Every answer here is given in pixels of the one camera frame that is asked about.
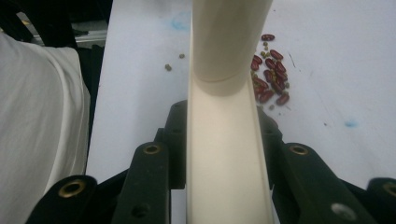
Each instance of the white table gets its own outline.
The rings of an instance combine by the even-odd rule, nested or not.
[[[127,169],[170,106],[187,99],[190,22],[190,1],[114,1],[87,175],[102,182]],[[394,22],[392,0],[275,0],[263,29],[276,36],[269,46],[285,56],[290,78],[287,106],[264,111],[285,142],[312,147],[361,188],[396,178]],[[173,197],[173,223],[183,223],[184,192]]]

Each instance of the blue mark on table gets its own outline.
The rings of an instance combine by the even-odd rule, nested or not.
[[[356,128],[356,127],[359,126],[359,123],[358,123],[356,120],[354,120],[354,119],[347,120],[347,121],[345,121],[344,124],[345,124],[348,128]]]
[[[172,19],[172,27],[179,31],[189,31],[191,25],[191,12],[185,11],[178,13]]]

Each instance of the beige plastic strip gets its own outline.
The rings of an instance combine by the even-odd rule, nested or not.
[[[193,0],[189,224],[273,223],[249,65],[271,1]]]

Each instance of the metal object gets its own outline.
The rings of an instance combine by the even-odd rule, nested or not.
[[[375,178],[367,190],[338,179],[314,149],[284,144],[258,109],[268,178],[281,224],[396,223],[396,180]],[[187,102],[174,104],[154,142],[138,147],[129,170],[104,183],[85,175],[55,184],[27,223],[170,223],[170,189],[186,180]]]

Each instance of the white fabric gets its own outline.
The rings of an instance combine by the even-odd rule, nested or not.
[[[90,96],[73,49],[0,34],[0,223],[23,223],[57,181],[83,174]]]

